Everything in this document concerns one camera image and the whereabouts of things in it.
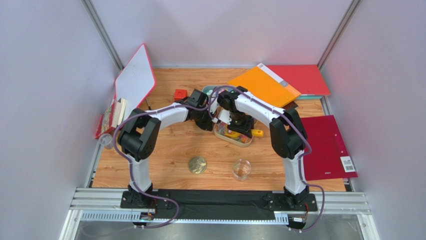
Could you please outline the yellow plastic scoop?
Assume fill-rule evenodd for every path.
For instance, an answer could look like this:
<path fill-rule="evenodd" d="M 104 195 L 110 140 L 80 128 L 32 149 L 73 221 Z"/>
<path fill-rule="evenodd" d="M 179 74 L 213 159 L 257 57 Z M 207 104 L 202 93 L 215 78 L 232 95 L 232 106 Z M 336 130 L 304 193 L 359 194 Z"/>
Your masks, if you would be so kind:
<path fill-rule="evenodd" d="M 227 132 L 224 133 L 224 136 L 228 137 L 228 138 L 239 138 L 240 137 L 240 133 L 236 132 L 236 131 L 232 131 L 232 130 L 228 130 Z M 258 129 L 252 129 L 251 130 L 251 137 L 263 137 L 264 136 L 264 132 L 262 130 L 258 130 Z"/>

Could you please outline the beige tray of star candies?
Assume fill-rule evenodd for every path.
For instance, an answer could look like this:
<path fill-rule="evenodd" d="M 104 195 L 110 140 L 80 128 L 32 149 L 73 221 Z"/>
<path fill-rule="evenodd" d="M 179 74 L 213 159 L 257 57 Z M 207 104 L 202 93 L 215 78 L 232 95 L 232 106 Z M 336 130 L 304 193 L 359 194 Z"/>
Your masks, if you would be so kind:
<path fill-rule="evenodd" d="M 222 121 L 213 125 L 213 133 L 217 138 L 243 148 L 248 147 L 253 141 L 246 135 L 229 130 L 228 125 Z"/>

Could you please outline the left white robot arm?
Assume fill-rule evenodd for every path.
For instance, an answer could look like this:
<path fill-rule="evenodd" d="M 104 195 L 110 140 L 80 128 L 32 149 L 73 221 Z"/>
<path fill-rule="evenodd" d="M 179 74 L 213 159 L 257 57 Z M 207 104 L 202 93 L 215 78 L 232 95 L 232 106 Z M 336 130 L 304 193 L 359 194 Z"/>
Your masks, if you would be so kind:
<path fill-rule="evenodd" d="M 149 157 L 154 151 L 160 130 L 186 121 L 193 121 L 204 131 L 213 130 L 211 112 L 208 110 L 209 97 L 195 89 L 189 97 L 178 100 L 169 106 L 156 110 L 134 109 L 130 116 L 115 132 L 117 152 L 129 164 L 129 189 L 139 195 L 152 198 L 152 180 L 150 178 Z"/>

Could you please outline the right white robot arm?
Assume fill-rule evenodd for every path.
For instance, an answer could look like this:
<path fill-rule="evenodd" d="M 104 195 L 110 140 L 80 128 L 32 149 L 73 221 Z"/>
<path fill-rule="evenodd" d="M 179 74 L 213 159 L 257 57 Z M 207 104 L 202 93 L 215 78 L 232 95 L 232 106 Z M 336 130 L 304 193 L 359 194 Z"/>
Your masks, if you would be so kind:
<path fill-rule="evenodd" d="M 229 112 L 231 131 L 251 138 L 255 120 L 268 127 L 272 148 L 284 164 L 284 193 L 301 203 L 309 194 L 302 167 L 308 137 L 298 112 L 272 106 L 241 86 L 220 92 L 217 103 Z"/>

